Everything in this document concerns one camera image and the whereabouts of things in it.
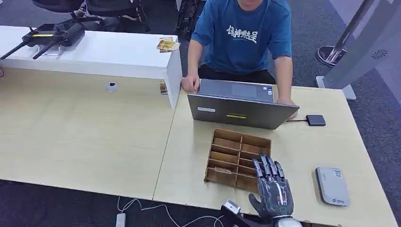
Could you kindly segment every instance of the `laptop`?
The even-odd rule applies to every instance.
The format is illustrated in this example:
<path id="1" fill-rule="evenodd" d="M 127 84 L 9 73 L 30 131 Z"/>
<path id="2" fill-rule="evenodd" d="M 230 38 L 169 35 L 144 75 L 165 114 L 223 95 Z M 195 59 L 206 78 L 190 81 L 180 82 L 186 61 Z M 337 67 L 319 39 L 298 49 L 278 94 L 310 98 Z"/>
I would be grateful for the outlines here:
<path id="1" fill-rule="evenodd" d="M 209 79 L 202 79 L 188 101 L 194 120 L 271 130 L 299 109 L 274 103 L 271 86 Z"/>

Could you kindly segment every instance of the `man's arm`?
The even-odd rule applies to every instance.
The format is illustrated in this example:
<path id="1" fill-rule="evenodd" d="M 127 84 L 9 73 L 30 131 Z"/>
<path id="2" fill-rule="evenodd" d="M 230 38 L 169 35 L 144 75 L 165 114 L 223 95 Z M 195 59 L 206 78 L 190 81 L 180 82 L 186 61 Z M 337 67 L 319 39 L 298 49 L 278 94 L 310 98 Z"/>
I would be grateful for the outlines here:
<path id="1" fill-rule="evenodd" d="M 287 56 L 280 56 L 274 60 L 276 69 L 277 88 L 279 90 L 279 99 L 291 100 L 292 84 L 292 59 Z"/>
<path id="2" fill-rule="evenodd" d="M 276 69 L 277 88 L 279 90 L 278 103 L 294 105 L 291 100 L 291 85 L 293 76 L 292 51 L 291 51 L 291 12 L 277 23 L 277 27 L 271 35 L 268 49 L 274 59 Z"/>
<path id="3" fill-rule="evenodd" d="M 209 45 L 214 36 L 215 10 L 213 0 L 208 0 L 192 34 L 188 47 L 188 74 L 182 79 L 186 91 L 197 91 L 199 87 L 198 62 L 204 46 Z"/>
<path id="4" fill-rule="evenodd" d="M 196 41 L 191 40 L 188 47 L 188 74 L 183 79 L 183 88 L 186 91 L 197 91 L 199 87 L 198 62 L 202 55 L 203 47 Z"/>

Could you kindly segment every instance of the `black pants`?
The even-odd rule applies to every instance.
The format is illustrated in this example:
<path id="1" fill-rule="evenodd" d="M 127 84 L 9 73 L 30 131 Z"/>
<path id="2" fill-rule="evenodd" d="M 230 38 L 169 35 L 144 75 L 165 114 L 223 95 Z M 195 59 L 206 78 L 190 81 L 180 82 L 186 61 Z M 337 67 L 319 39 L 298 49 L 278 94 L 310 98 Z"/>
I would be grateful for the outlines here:
<path id="1" fill-rule="evenodd" d="M 276 84 L 276 80 L 267 70 L 255 71 L 244 75 L 236 75 L 225 72 L 218 72 L 209 68 L 206 64 L 198 69 L 198 75 L 201 79 L 219 79 L 238 82 Z"/>

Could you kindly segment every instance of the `yellow sticker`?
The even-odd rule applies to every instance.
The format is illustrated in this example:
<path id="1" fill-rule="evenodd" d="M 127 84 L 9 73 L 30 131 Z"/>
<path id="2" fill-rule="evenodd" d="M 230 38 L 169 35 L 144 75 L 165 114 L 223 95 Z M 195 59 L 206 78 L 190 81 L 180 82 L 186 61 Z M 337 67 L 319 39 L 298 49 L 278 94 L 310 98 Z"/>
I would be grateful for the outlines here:
<path id="1" fill-rule="evenodd" d="M 35 34 L 32 37 L 52 37 L 53 34 Z"/>
<path id="2" fill-rule="evenodd" d="M 235 118 L 246 119 L 246 116 L 245 116 L 245 115 L 238 116 L 238 115 L 227 114 L 227 117 L 235 117 Z"/>

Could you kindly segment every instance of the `black cable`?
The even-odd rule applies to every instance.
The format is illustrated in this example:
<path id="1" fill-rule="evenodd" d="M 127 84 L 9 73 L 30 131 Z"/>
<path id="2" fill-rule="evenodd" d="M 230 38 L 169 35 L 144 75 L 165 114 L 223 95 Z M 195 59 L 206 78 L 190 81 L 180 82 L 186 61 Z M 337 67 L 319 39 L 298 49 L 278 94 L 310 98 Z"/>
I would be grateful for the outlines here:
<path id="1" fill-rule="evenodd" d="M 308 122 L 307 119 L 303 119 L 303 120 L 287 120 L 286 122 Z"/>

